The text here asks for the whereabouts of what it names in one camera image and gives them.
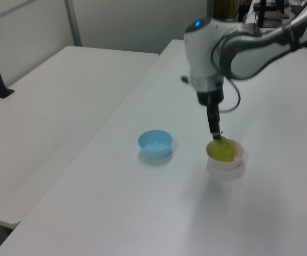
white table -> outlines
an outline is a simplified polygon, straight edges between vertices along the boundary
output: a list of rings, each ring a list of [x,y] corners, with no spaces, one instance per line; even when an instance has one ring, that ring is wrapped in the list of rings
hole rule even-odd
[[[179,80],[187,70],[172,41],[0,256],[307,255],[307,51],[237,82],[241,105],[221,116],[246,151],[233,171],[207,165],[206,110]],[[236,101],[224,88],[221,108]],[[139,153],[150,129],[173,136],[168,158]]]
[[[14,228],[157,59],[67,47],[0,99],[0,225]]]

